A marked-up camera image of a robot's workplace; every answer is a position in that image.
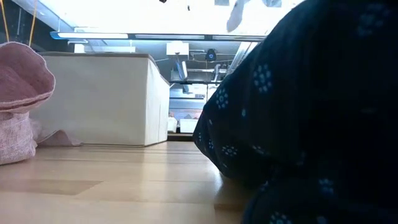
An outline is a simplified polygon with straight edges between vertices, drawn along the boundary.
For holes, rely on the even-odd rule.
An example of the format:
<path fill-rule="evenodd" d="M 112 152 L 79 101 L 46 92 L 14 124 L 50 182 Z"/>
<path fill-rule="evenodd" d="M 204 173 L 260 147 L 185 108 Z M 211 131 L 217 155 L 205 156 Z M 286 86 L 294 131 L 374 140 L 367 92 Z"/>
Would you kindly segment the beige fabric storage bin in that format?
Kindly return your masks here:
<path fill-rule="evenodd" d="M 170 85 L 149 54 L 42 56 L 55 76 L 55 90 L 30 116 L 45 130 L 64 130 L 86 144 L 166 141 Z"/>

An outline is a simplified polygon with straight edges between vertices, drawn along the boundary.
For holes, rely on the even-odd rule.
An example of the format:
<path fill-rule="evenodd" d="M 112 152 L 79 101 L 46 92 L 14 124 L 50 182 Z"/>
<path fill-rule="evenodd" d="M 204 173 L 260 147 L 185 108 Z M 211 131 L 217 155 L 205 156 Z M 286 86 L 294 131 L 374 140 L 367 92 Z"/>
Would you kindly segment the navy dotted shirt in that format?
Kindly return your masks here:
<path fill-rule="evenodd" d="M 259 191 L 241 224 L 398 224 L 398 0 L 304 0 L 193 133 Z"/>

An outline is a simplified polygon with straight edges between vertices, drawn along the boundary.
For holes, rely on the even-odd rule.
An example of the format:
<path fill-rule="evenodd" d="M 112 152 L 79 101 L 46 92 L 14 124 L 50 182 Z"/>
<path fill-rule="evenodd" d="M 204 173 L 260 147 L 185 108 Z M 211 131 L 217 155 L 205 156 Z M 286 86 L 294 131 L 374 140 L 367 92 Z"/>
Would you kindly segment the metal shelf rack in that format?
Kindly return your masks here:
<path fill-rule="evenodd" d="M 213 68 L 188 68 L 186 61 L 176 62 L 170 72 L 170 89 L 182 95 L 176 98 L 208 101 L 228 72 L 229 67 L 220 63 Z"/>

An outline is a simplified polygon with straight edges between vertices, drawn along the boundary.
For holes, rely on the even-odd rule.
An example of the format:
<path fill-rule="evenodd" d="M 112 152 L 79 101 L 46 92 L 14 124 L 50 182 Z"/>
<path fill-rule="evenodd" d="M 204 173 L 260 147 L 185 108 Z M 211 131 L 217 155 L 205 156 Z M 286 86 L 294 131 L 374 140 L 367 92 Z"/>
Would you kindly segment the pink garment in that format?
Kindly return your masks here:
<path fill-rule="evenodd" d="M 30 118 L 54 89 L 55 77 L 41 55 L 22 43 L 0 44 L 0 165 L 32 158 L 38 146 L 83 144 L 62 129 L 47 133 Z"/>

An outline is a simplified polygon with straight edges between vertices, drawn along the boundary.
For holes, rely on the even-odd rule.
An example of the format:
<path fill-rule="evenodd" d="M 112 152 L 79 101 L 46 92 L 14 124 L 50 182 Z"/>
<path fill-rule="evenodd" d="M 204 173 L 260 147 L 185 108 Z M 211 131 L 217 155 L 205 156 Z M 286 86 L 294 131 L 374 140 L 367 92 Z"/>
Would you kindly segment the long white light fixture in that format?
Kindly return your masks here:
<path fill-rule="evenodd" d="M 133 33 L 94 33 L 94 32 L 50 32 L 55 40 L 61 39 L 100 39 L 100 40 L 192 40 L 260 42 L 265 35 L 215 35 L 215 34 L 133 34 Z"/>

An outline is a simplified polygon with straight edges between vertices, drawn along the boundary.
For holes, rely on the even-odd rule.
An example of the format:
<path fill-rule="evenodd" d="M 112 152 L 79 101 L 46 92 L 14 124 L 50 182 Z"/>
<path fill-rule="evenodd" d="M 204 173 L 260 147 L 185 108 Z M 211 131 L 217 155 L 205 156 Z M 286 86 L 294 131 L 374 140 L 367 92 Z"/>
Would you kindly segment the black table edge bar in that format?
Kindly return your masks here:
<path fill-rule="evenodd" d="M 192 142 L 193 135 L 192 133 L 168 133 L 167 135 L 168 141 L 180 141 L 180 142 Z"/>

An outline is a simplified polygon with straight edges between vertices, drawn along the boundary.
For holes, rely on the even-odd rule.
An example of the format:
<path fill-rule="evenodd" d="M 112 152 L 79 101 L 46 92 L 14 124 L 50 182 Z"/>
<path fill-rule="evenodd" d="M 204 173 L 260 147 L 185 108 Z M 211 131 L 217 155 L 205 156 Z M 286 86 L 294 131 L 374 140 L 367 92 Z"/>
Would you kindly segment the white square box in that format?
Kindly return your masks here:
<path fill-rule="evenodd" d="M 189 55 L 189 43 L 182 41 L 167 43 L 166 55 Z"/>

